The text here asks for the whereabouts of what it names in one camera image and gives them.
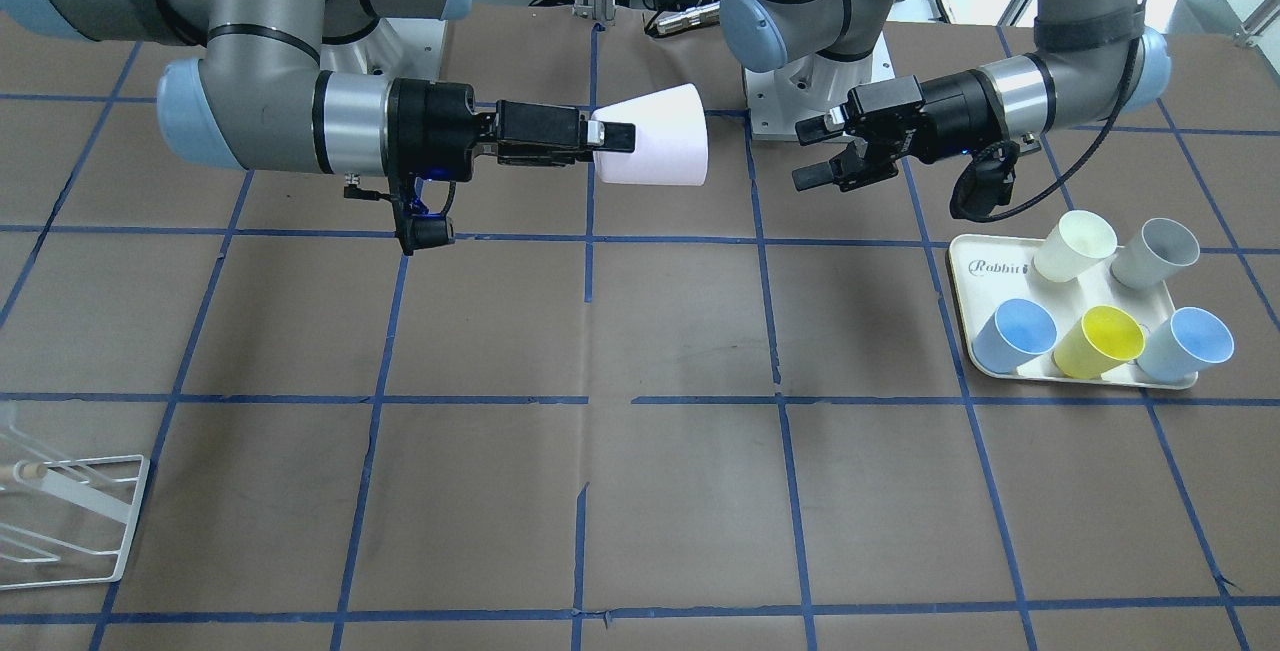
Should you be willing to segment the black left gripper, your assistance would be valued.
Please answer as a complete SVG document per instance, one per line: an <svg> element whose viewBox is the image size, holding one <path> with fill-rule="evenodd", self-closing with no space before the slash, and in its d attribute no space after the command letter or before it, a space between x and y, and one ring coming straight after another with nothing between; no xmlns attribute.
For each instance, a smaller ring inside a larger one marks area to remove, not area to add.
<svg viewBox="0 0 1280 651"><path fill-rule="evenodd" d="M851 142L861 139L858 146ZM845 104L796 122L799 145L851 142L828 162L794 171L799 192L835 185L841 192L888 180L897 160L915 156L937 162L974 153L991 145L991 100L977 72L916 81L910 74L864 83L847 92Z"/></svg>

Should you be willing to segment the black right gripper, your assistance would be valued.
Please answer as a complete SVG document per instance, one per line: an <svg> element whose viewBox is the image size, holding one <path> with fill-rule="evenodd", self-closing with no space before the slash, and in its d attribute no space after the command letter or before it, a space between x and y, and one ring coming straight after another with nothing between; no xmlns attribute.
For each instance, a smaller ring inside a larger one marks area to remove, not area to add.
<svg viewBox="0 0 1280 651"><path fill-rule="evenodd" d="M388 176L470 182L476 155L504 165L558 168L593 153L634 153L637 127L586 122L576 107L500 100L479 113L466 83L393 81L389 90Z"/></svg>

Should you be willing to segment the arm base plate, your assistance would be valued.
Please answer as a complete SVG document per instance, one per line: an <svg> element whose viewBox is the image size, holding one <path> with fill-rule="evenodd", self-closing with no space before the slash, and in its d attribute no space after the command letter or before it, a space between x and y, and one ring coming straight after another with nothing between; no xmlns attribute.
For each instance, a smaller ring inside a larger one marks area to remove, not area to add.
<svg viewBox="0 0 1280 651"><path fill-rule="evenodd" d="M788 63L774 72L742 72L745 98L755 139L792 142L795 124L846 104L849 91L863 83L895 77L884 36L876 40L869 58L832 60L818 54Z"/></svg>
<svg viewBox="0 0 1280 651"><path fill-rule="evenodd" d="M362 37L321 49L320 67L329 72L439 81L447 22L380 19Z"/></svg>

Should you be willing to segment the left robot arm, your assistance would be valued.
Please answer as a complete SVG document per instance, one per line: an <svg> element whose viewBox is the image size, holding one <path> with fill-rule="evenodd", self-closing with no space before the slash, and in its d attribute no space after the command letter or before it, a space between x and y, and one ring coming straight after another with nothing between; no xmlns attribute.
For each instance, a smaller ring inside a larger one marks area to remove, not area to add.
<svg viewBox="0 0 1280 651"><path fill-rule="evenodd" d="M722 0L719 23L755 90L790 104L782 139L845 142L795 171L797 189L860 189L896 176L901 159L966 155L961 194L1006 205L1012 164L1042 133L1148 107L1172 75L1147 0L1034 1L1020 52L932 81L870 69L895 0Z"/></svg>

